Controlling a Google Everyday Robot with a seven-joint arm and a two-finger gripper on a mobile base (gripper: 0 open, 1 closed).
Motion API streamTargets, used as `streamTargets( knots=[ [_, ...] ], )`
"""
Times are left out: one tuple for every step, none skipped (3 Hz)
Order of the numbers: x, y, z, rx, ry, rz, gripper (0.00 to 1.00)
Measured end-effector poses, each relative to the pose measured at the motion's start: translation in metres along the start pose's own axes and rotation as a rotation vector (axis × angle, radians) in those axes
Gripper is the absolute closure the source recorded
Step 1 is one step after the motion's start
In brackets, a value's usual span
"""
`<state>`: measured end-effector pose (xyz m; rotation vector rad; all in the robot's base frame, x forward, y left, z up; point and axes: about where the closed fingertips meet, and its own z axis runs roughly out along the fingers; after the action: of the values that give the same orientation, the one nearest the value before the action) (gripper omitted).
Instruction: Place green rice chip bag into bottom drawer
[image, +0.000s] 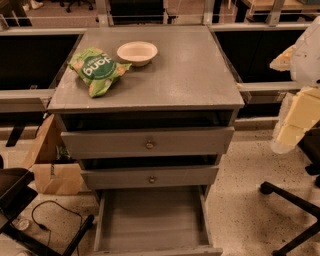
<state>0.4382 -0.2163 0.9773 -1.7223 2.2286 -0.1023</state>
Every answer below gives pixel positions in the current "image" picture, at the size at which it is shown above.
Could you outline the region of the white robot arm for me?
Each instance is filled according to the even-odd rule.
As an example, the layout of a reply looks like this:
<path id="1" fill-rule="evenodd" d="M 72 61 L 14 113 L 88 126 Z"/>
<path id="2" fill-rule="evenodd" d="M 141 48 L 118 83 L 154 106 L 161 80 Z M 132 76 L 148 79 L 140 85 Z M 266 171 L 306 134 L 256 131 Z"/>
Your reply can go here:
<path id="1" fill-rule="evenodd" d="M 282 154 L 291 151 L 320 121 L 320 17 L 270 63 L 270 68 L 289 71 L 291 79 L 302 86 L 298 93 L 284 98 L 274 128 L 271 148 Z"/>

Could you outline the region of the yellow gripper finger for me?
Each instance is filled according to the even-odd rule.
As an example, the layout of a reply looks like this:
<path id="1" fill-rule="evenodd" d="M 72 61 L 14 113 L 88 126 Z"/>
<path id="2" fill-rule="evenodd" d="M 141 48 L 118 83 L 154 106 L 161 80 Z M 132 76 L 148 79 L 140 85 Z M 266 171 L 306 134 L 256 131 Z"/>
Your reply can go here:
<path id="1" fill-rule="evenodd" d="M 278 55 L 275 59 L 273 59 L 269 65 L 269 67 L 276 71 L 289 71 L 290 70 L 290 60 L 291 55 L 293 53 L 294 46 L 288 47 L 284 50 L 280 55 Z"/>
<path id="2" fill-rule="evenodd" d="M 289 97 L 280 118 L 275 141 L 287 148 L 296 146 L 305 133 L 320 121 L 320 88 L 303 87 Z"/>

